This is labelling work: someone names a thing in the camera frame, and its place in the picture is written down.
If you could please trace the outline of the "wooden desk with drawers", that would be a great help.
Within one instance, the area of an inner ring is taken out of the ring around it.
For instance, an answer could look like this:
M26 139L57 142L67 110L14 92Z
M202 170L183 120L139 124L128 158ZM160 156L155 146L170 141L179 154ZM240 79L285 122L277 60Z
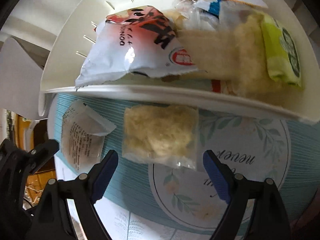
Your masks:
M32 121L16 113L12 113L12 128L10 138L16 146L30 156L39 152L40 146L48 141L47 120ZM48 180L56 178L54 158L48 158L41 166L34 161L30 164L30 171L25 179L23 192L23 208L35 207L42 196Z

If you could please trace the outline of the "white red noodle snack bag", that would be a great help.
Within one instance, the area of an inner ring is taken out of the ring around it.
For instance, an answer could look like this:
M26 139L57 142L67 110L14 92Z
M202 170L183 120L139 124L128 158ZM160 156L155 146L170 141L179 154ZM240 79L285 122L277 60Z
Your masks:
M169 19L153 6L108 15L95 33L95 44L75 80L77 88L116 81L127 74L161 78L199 70Z

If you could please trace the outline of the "clear bag beige rice cake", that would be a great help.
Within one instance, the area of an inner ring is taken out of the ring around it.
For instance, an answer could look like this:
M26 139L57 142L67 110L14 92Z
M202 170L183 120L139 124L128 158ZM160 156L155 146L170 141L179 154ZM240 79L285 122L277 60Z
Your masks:
M261 14L250 14L246 22L233 31L238 50L239 74L233 81L234 92L238 96L254 98L258 95L274 93L282 89L280 82L269 77Z

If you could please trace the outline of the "clear bag round crackers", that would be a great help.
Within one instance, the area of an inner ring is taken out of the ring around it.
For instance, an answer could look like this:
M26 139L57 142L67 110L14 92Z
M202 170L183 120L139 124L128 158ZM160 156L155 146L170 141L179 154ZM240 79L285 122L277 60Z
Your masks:
M62 117L61 152L77 173L87 173L101 161L104 140L115 129L110 120L76 100Z

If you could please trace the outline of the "grey office chair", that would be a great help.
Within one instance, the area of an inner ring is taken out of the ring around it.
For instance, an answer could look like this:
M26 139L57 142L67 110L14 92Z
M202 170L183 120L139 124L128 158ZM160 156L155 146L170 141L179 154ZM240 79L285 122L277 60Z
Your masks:
M43 69L14 39L1 47L1 108L30 120L46 119L46 98L40 93Z

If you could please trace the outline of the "clear bag red snack mix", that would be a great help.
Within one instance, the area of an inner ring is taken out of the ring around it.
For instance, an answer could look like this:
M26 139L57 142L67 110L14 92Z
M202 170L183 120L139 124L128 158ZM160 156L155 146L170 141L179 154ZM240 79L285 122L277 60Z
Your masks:
M219 27L220 4L223 0L175 0L167 17L175 30L208 30Z

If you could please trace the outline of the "clear bag pale puffed snack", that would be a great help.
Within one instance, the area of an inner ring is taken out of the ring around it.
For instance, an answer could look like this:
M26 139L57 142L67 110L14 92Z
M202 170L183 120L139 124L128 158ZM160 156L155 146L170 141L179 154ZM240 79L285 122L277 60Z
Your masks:
M123 119L123 158L139 164L197 168L199 110L194 107L137 105Z

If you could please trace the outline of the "white plastic storage bin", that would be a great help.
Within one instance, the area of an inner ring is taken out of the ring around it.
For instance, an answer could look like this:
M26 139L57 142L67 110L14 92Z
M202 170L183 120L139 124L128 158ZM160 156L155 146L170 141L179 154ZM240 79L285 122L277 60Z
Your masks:
M179 37L167 12L177 0L81 0L48 56L43 93L73 93L181 104L255 118L319 122L319 66L310 41L284 0L253 0L258 14L289 34L280 47L293 59L298 85L233 94L213 79L238 79L244 61L224 30Z

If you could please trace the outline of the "red white cookie packet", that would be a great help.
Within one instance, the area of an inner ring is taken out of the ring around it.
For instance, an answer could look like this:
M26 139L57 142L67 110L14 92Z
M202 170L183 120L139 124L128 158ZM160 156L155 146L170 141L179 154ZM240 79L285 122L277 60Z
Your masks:
M214 93L237 95L231 81L211 80L211 85Z

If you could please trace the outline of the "green snack packet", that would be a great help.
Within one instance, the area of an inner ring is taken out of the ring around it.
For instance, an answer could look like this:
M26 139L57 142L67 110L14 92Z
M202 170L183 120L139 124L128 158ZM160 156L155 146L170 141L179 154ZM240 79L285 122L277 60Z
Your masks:
M260 26L269 77L276 82L302 87L299 57L290 32L272 16L262 15Z

